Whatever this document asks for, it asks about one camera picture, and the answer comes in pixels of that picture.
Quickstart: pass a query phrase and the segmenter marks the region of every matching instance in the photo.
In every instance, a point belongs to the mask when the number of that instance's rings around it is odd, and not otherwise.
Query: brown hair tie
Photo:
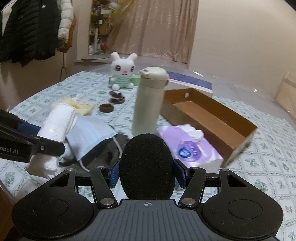
[[[101,112],[110,113],[110,112],[114,111],[114,106],[111,104],[102,104],[102,105],[100,105],[99,109]]]

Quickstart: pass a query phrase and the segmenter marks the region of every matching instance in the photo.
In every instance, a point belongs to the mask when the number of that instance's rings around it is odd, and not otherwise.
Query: tissue package logo
[[[183,158],[189,158],[191,156],[191,153],[189,150],[187,150],[185,147],[182,147],[179,150],[179,156]]]
[[[195,142],[192,141],[184,141],[182,144],[179,145],[178,148],[178,155],[180,160],[195,162],[201,156],[201,151],[196,145]]]

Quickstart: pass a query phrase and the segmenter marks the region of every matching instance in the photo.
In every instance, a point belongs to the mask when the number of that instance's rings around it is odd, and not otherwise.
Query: purple tissue box
[[[217,173],[223,158],[205,139],[194,142],[190,135],[178,126],[157,128],[160,136],[169,147],[173,158],[177,158],[187,167],[201,167],[210,173]]]

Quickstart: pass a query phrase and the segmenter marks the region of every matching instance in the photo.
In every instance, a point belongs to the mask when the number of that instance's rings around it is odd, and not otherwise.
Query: bunny's ear
[[[111,54],[111,58],[112,58],[113,60],[118,60],[118,59],[120,59],[119,54],[118,54],[117,52],[113,52],[113,53]]]
[[[128,58],[135,60],[138,57],[136,53],[132,53]]]

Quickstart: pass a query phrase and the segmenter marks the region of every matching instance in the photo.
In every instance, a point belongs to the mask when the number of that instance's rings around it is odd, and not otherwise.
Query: black puffer jacket
[[[0,62],[11,59],[25,66],[54,56],[60,21],[56,1],[17,0],[0,42]]]

